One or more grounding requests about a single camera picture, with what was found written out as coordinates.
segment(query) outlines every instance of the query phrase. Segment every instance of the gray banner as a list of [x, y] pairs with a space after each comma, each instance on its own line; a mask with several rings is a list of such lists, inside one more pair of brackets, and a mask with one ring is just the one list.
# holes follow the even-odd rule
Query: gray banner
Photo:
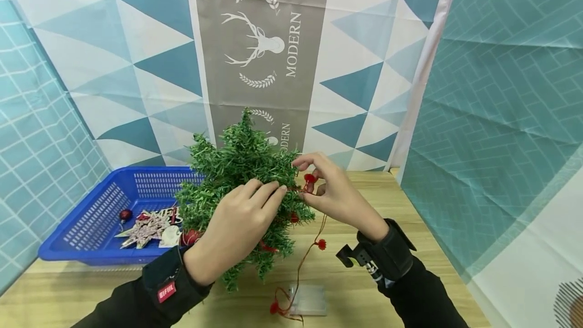
[[248, 106], [272, 144], [301, 150], [326, 0], [196, 3], [215, 135]]

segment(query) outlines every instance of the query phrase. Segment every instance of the hand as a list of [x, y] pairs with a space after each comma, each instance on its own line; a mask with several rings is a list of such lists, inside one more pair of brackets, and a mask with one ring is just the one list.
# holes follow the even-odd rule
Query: hand
[[285, 186], [249, 180], [225, 195], [204, 235], [184, 254], [194, 281], [206, 286], [253, 251], [275, 218]]
[[299, 171], [305, 171], [310, 165], [316, 166], [312, 172], [325, 184], [320, 185], [316, 194], [300, 194], [307, 205], [325, 213], [335, 220], [352, 225], [369, 239], [379, 242], [389, 232], [389, 226], [383, 217], [365, 200], [352, 185], [346, 172], [334, 164], [322, 152], [300, 155], [292, 163]]

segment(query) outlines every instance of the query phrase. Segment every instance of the black wrist strap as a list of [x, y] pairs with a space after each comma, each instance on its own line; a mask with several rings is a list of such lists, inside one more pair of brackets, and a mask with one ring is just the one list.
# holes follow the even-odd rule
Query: black wrist strap
[[356, 239], [371, 256], [384, 278], [398, 281], [413, 265], [413, 255], [410, 250], [417, 251], [417, 249], [397, 222], [388, 218], [385, 222], [389, 225], [389, 233], [379, 243], [372, 242], [361, 232], [357, 233]]
[[174, 323], [206, 298], [212, 287], [200, 286], [190, 277], [183, 263], [185, 251], [174, 247], [142, 269], [142, 281], [155, 308]]

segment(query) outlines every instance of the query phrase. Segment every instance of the red label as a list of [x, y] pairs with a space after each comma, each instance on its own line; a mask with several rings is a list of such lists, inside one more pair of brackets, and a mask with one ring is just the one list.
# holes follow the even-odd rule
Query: red label
[[162, 304], [166, 299], [171, 297], [174, 293], [176, 293], [176, 286], [174, 285], [173, 281], [162, 289], [158, 290], [158, 301]]

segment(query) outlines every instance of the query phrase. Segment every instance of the antler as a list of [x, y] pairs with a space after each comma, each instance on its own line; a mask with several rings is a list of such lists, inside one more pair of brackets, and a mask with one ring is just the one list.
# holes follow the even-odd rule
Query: antler
[[[255, 38], [258, 42], [260, 40], [260, 37], [265, 37], [265, 33], [263, 32], [263, 29], [261, 29], [261, 28], [258, 29], [256, 25], [252, 24], [252, 22], [249, 21], [249, 18], [247, 18], [245, 13], [239, 11], [239, 14], [241, 14], [241, 15], [238, 16], [237, 14], [231, 14], [231, 13], [223, 14], [223, 16], [227, 16], [228, 18], [226, 18], [221, 24], [225, 24], [226, 22], [232, 21], [234, 19], [238, 19], [238, 20], [246, 22], [246, 24], [252, 30], [253, 36], [247, 35], [248, 37]], [[254, 59], [257, 59], [257, 54], [259, 52], [259, 43], [258, 43], [257, 47], [248, 47], [248, 49], [253, 49], [253, 53], [245, 61], [235, 60], [235, 59], [233, 59], [233, 57], [230, 57], [229, 55], [225, 55], [227, 57], [227, 59], [229, 59], [229, 61], [225, 61], [225, 62], [228, 64], [241, 64], [241, 67], [246, 67], [247, 65], [249, 65], [249, 63], [251, 61], [253, 61]]]
[[257, 33], [257, 26], [252, 24], [251, 21], [249, 21], [249, 18], [247, 18], [245, 13], [239, 11], [239, 14], [241, 14], [241, 16], [238, 16], [237, 14], [231, 14], [231, 13], [223, 14], [223, 16], [229, 16], [229, 18], [224, 20], [221, 24], [225, 24], [226, 22], [232, 21], [234, 19], [239, 19], [241, 21], [245, 21], [254, 34], [254, 36], [249, 36], [249, 35], [247, 35], [247, 36], [252, 37], [252, 38], [257, 38], [257, 39], [259, 39], [259, 37], [261, 37], [261, 36], [265, 37], [265, 33], [262, 33], [262, 34]]

